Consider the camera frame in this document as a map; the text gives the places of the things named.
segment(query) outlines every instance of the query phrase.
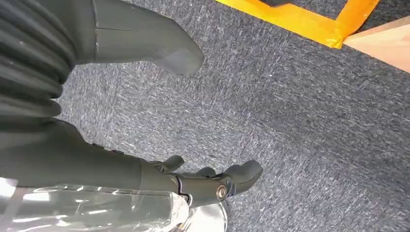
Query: yellow tape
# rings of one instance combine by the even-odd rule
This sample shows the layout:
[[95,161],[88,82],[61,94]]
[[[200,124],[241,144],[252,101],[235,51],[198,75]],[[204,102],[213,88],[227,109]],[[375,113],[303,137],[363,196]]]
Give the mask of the yellow tape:
[[341,48],[344,39],[359,29],[380,0],[348,0],[336,20],[292,4],[270,7],[259,0],[216,1],[328,47]]

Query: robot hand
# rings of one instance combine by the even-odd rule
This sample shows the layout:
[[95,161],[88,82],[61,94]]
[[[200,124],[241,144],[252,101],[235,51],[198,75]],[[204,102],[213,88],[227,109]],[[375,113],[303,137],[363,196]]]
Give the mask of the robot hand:
[[160,172],[173,174],[178,180],[178,194],[193,206],[218,203],[226,197],[245,192],[256,183],[263,172],[261,165],[254,160],[231,166],[220,174],[216,174],[210,167],[194,174],[171,173],[184,164],[180,156],[172,156],[164,162],[153,161],[151,164]]
[[30,188],[172,191],[200,206],[248,190],[261,175],[256,161],[176,174],[181,157],[147,162],[107,151],[53,118],[61,109],[50,98],[76,64],[148,60],[194,73],[204,55],[175,21],[120,0],[2,0],[0,39],[0,177]]

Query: wooden board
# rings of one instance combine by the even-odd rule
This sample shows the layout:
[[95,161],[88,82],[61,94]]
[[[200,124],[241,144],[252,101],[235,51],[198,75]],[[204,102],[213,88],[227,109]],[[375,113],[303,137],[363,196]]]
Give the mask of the wooden board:
[[410,73],[410,16],[351,35],[344,44]]

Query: gray carpet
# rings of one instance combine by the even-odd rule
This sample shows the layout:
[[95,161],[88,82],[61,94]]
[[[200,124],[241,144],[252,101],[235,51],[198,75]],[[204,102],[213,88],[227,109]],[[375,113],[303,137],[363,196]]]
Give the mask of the gray carpet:
[[[133,2],[175,19],[206,61],[193,76],[78,66],[59,103],[87,141],[182,155],[188,171],[258,160],[261,180],[229,200],[231,232],[410,231],[410,74],[213,0]],[[334,18],[345,2],[296,4]],[[360,30],[409,12],[381,0]]]

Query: bolt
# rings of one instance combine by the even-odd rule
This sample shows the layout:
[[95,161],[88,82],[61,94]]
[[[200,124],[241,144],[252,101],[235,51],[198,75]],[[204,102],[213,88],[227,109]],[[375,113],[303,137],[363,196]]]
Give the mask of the bolt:
[[222,201],[223,199],[225,199],[226,194],[227,194],[226,187],[224,185],[220,185],[217,188],[217,198],[218,198],[218,200]]

